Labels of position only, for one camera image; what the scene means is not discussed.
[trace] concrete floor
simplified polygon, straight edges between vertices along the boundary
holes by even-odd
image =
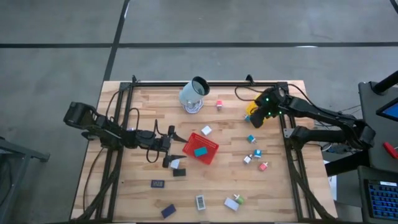
[[[122,5],[0,0],[0,44],[112,43]],[[132,0],[120,42],[398,41],[397,20],[388,0]],[[97,104],[109,53],[0,49],[0,136],[51,153],[48,163],[31,163],[13,222],[68,219],[87,142],[62,118],[71,101]],[[397,47],[119,49],[110,79],[301,79],[317,105],[340,110],[359,104],[358,82],[397,70],[396,55]],[[358,208],[338,211],[360,218]]]

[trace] red basket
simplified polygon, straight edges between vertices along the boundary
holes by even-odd
[[[200,147],[206,147],[207,154],[196,157],[194,150],[199,149]],[[210,165],[214,156],[216,155],[217,149],[218,145],[216,143],[208,139],[205,139],[199,134],[192,133],[191,136],[189,137],[188,143],[186,143],[182,151],[185,152],[188,156],[196,158],[202,161],[202,163],[204,164]]]

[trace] teal cube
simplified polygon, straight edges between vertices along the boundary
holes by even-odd
[[[207,148],[201,147],[199,149],[195,149],[193,152],[195,153],[196,157],[203,156],[207,154]]]

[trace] black line on floor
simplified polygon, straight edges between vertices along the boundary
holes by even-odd
[[[80,49],[110,48],[112,44],[0,44],[0,49]]]
[[[121,49],[273,48],[273,47],[398,47],[398,42],[206,42],[124,43]]]
[[[398,3],[396,0],[390,0],[392,7],[396,10],[396,13],[398,13]]]
[[[109,81],[109,79],[111,78],[113,63],[114,63],[114,59],[116,57],[116,51],[118,50],[120,36],[122,35],[123,25],[124,25],[124,21],[126,20],[126,14],[127,14],[128,8],[129,8],[129,3],[130,3],[130,0],[124,0],[122,12],[120,13],[118,28],[116,29],[116,33],[115,33],[114,39],[113,39],[111,53],[109,54],[108,63],[106,64],[103,81]]]

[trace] dark blue block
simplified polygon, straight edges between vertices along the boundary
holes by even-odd
[[[167,208],[163,209],[162,215],[163,218],[167,218],[169,215],[173,214],[176,211],[173,204],[169,205]]]
[[[164,188],[164,180],[152,180],[150,187]]]

